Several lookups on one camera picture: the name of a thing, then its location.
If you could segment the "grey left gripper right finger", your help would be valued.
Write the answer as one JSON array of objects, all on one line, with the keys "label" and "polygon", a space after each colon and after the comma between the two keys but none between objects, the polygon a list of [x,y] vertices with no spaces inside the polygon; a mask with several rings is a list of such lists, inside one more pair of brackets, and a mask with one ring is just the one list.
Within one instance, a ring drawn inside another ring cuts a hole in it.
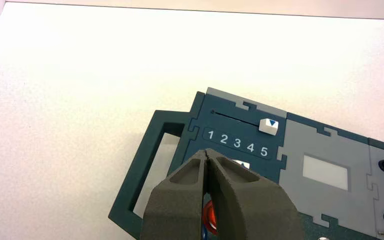
[{"label": "grey left gripper right finger", "polygon": [[297,208],[280,185],[211,148],[206,156],[218,239],[304,239]]}]

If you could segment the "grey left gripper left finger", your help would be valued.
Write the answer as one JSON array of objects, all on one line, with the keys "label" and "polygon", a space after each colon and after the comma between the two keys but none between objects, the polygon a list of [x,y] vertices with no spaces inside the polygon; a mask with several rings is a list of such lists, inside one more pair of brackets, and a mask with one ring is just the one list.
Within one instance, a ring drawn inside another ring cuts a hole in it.
[{"label": "grey left gripper left finger", "polygon": [[198,150],[151,192],[142,240],[200,240],[207,154]]}]

